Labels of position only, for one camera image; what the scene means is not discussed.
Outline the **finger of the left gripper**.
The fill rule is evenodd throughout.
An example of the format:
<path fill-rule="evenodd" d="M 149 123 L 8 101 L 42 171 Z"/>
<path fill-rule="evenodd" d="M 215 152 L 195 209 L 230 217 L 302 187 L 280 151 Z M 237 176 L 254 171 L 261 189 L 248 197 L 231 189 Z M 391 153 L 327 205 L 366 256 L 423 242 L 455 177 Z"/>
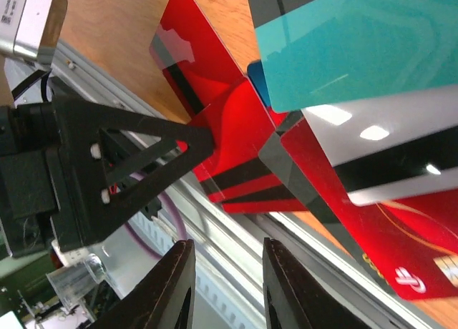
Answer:
<path fill-rule="evenodd" d="M 205 127 L 193 127 L 77 97 L 55 97 L 53 112 L 59 129 L 59 158 L 69 186 L 77 237 L 58 234 L 63 251 L 105 240 L 173 182 L 213 154 L 214 141 Z M 102 133 L 134 132 L 157 137 L 114 166 L 103 162 Z M 115 195 L 111 185 L 142 171 L 184 142 L 187 149 L 156 167 L 138 183 Z"/>

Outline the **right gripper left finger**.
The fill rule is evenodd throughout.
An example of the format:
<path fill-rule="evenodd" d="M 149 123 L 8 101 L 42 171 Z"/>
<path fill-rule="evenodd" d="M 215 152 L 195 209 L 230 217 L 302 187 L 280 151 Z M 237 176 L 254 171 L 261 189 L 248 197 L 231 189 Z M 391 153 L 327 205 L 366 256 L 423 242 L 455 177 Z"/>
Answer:
<path fill-rule="evenodd" d="M 191 328 L 195 263 L 194 241 L 177 241 L 132 292 L 90 327 Z"/>

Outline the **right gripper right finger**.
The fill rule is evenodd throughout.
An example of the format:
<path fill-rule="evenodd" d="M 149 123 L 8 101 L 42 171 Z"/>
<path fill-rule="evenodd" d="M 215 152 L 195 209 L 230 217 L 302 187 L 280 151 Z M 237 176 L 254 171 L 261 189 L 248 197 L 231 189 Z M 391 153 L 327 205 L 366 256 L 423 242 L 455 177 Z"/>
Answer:
<path fill-rule="evenodd" d="M 268 328 L 368 328 L 269 237 L 263 241 L 263 294 Z"/>

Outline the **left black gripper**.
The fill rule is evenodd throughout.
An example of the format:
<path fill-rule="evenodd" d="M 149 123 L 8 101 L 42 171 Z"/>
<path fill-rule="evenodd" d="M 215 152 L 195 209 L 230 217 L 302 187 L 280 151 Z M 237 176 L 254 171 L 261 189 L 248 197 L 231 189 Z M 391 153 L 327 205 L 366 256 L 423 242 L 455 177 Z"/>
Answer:
<path fill-rule="evenodd" d="M 54 105 L 80 99 L 53 78 L 51 102 L 1 107 L 1 231 L 6 251 L 21 258 L 58 240 L 63 252 L 106 239 L 107 228 L 82 211 L 82 194 L 70 190 L 75 177 L 64 163 Z"/>

